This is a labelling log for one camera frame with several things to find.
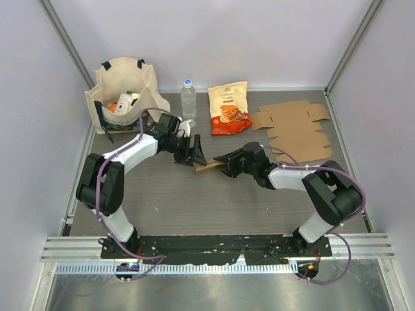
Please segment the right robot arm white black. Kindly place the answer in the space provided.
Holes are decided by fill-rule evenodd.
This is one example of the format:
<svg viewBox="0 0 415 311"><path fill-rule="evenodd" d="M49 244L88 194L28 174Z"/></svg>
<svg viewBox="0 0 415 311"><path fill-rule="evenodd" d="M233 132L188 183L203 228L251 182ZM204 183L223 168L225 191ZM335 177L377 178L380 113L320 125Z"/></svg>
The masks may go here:
<svg viewBox="0 0 415 311"><path fill-rule="evenodd" d="M317 166L273 163L258 142L247 143L214 160L220 162L217 169L228 177L244 173L266 189L308 194L315 212L292 234L292 248L301 256L309 255L322 237L360 213L366 205L361 185L335 161Z"/></svg>

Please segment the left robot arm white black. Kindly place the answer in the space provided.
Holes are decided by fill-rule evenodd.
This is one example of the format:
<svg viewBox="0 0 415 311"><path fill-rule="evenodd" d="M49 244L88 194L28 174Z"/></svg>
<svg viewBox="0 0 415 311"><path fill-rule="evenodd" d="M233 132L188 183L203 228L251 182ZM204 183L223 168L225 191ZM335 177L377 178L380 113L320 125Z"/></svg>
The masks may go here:
<svg viewBox="0 0 415 311"><path fill-rule="evenodd" d="M87 156L78 182L76 198L95 213L123 258L138 253L139 235L122 208L125 176L144 160L160 152L173 155L176 164L206 166L200 135L191 135L193 120L183 121L163 112L149 128L130 142L103 155Z"/></svg>

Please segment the small brown cardboard box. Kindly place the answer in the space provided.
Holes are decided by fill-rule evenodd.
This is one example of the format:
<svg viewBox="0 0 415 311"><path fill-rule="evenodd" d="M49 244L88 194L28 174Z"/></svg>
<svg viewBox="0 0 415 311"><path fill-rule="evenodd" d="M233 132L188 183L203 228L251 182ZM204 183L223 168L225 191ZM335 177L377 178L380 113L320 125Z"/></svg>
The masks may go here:
<svg viewBox="0 0 415 311"><path fill-rule="evenodd" d="M221 161L210 159L210 160L207 160L206 165L200 165L200 164L195 163L194 170L195 170L195 173L197 174L197 173L201 173L201 172L205 172L205 171L214 169L215 167L217 167L219 165L222 165L222 164L223 164L223 162L221 162Z"/></svg>

